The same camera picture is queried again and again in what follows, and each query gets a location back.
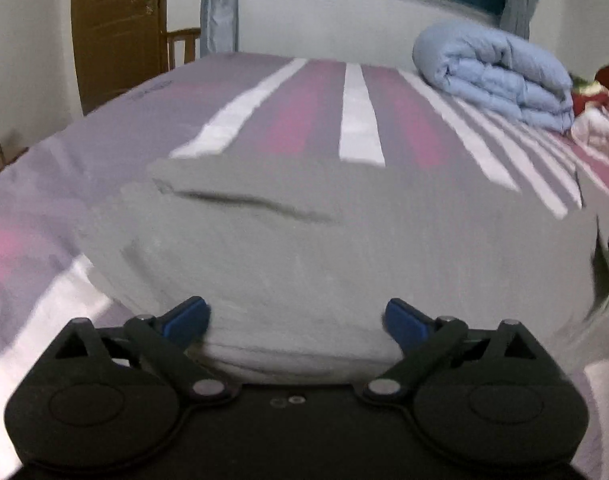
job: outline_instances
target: brown wooden door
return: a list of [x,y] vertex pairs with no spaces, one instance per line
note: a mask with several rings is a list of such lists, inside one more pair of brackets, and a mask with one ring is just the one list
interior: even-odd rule
[[163,72],[163,0],[71,0],[71,5],[85,114]]

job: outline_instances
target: purple bed sheet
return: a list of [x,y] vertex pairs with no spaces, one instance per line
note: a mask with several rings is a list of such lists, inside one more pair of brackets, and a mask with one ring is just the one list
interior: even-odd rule
[[[278,153],[481,179],[557,218],[581,207],[576,169],[609,194],[609,168],[561,138],[440,94],[418,76],[341,62],[233,54],[158,76],[31,148],[0,175],[0,479],[19,466],[6,400],[72,317],[130,313],[87,279],[75,226],[165,156]],[[573,380],[591,412],[575,465],[609,479],[609,360]]]

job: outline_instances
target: light blue duvet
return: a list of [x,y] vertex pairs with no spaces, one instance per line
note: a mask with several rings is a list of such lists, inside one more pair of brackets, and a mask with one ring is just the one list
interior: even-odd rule
[[469,21],[426,28],[413,62],[433,86],[509,118],[563,132],[573,122],[571,77],[553,54]]

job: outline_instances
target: striped bed sheet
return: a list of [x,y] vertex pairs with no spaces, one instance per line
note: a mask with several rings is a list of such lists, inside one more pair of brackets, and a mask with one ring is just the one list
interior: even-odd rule
[[[609,195],[609,165],[524,124],[441,94],[414,73],[325,60],[210,56],[158,76],[31,148],[0,175],[0,480],[19,462],[6,400],[72,317],[121,324],[87,278],[75,226],[165,156],[275,153],[443,173],[463,193],[489,180],[563,218],[575,171]],[[575,465],[609,479],[609,360],[572,377],[591,411]]]

